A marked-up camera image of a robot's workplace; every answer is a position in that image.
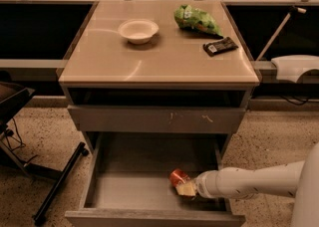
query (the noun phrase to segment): countertop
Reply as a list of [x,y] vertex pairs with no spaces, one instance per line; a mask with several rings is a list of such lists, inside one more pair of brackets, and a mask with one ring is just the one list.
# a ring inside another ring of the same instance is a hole
[[[181,30],[173,11],[189,4],[208,12],[224,37],[239,48],[210,57],[202,44],[215,41]],[[149,43],[133,45],[118,27],[128,19],[150,19],[159,32]],[[62,76],[61,85],[240,84],[259,80],[219,0],[101,0]]]

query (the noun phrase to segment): green bag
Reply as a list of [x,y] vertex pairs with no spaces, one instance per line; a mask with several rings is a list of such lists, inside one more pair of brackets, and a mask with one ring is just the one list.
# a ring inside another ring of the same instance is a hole
[[174,19],[181,29],[191,29],[222,39],[219,27],[215,20],[205,11],[192,8],[190,5],[181,5],[174,11]]

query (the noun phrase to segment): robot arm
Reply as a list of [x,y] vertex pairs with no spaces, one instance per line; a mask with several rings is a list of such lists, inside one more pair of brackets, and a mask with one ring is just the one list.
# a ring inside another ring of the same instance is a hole
[[195,179],[184,175],[175,187],[179,195],[205,198],[247,199],[257,193],[295,197],[291,227],[318,227],[319,143],[305,161],[257,170],[226,167],[206,171]]
[[303,164],[299,161],[258,170],[226,167],[202,173],[194,184],[204,198],[247,199],[257,193],[294,197]]

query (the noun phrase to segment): open drawer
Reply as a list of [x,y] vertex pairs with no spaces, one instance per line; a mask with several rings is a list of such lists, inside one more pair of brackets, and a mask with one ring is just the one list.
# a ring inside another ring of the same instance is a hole
[[227,200],[180,197],[168,176],[218,169],[213,135],[101,133],[74,226],[241,226]]

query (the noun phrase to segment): white bowl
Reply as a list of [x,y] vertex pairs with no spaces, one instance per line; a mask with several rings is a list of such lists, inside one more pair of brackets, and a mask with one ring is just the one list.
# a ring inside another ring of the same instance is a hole
[[159,31],[159,26],[147,19],[128,20],[120,25],[119,33],[133,44],[147,43]]

